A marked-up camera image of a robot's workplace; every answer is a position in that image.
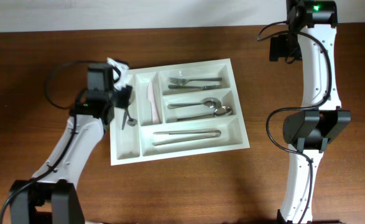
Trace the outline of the steel teaspoon one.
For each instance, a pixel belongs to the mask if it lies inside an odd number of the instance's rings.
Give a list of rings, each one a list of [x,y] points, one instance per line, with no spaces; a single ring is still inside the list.
[[[131,115],[129,114],[128,108],[126,108],[125,110],[128,113],[126,124],[128,124],[129,126],[132,126],[132,127],[135,126],[137,124],[137,120],[131,117]]]
[[[121,130],[124,130],[126,122],[127,122],[128,113],[126,110],[124,110],[123,119],[122,119],[122,125]]]

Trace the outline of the pink plastic knife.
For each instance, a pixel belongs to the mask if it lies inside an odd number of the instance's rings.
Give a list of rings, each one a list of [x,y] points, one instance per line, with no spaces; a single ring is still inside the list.
[[[159,116],[159,112],[158,112],[158,109],[157,109],[157,103],[156,103],[156,100],[155,100],[154,87],[153,87],[152,82],[149,82],[148,87],[147,87],[147,99],[150,102],[152,123],[153,124],[159,124],[160,123],[160,116]]]

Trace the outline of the steel fork packed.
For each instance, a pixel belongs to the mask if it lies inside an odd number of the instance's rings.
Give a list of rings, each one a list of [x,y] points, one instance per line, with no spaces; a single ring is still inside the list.
[[[210,86],[187,86],[187,85],[168,85],[170,90],[178,89],[192,89],[192,90],[214,90],[222,88],[222,85],[210,85]]]
[[[169,81],[174,85],[186,85],[189,82],[221,82],[223,79],[219,78],[195,78],[195,79],[184,79],[184,78],[174,78],[170,77]]]

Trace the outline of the steel tablespoon packed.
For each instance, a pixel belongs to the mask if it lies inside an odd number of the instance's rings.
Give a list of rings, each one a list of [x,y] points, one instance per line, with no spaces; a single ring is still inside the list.
[[[233,112],[233,109],[230,106],[221,106],[215,109],[210,114],[203,114],[199,116],[192,116],[187,118],[177,118],[177,121],[188,121],[193,119],[204,119],[204,118],[215,118],[220,116],[229,116]]]
[[[203,106],[207,106],[209,108],[219,108],[222,103],[219,99],[217,98],[205,98],[202,99],[199,102],[196,103],[174,103],[174,104],[169,104],[167,105],[167,108],[172,110],[172,109],[177,109],[177,108],[183,108],[183,107],[189,107],[189,106],[198,106],[198,105],[203,105]]]

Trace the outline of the steel tongs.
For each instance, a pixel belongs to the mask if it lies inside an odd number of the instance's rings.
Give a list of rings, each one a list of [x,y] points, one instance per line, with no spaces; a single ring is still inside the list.
[[[161,131],[161,132],[154,132],[154,135],[184,135],[185,138],[177,138],[177,139],[168,139],[161,142],[153,142],[153,146],[163,146],[166,144],[175,144],[180,142],[187,142],[187,141],[196,141],[202,139],[209,139],[209,138],[218,138],[220,137],[222,132],[218,129],[212,130],[186,130],[186,131]]]

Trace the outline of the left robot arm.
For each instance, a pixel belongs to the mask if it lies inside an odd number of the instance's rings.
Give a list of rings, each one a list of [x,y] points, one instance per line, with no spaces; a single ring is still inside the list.
[[[93,149],[114,119],[114,110],[128,110],[132,86],[129,65],[108,58],[87,60],[88,83],[66,109],[67,126],[49,158],[29,180],[16,180],[0,211],[12,223],[86,223],[76,188]]]

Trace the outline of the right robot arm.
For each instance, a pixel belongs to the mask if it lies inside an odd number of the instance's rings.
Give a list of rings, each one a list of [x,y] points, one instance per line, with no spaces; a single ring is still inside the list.
[[[277,223],[312,223],[316,173],[327,146],[347,127],[351,112],[342,110],[335,80],[334,1],[287,1],[288,29],[270,37],[271,61],[303,63],[303,99],[283,125],[290,155],[287,190]]]

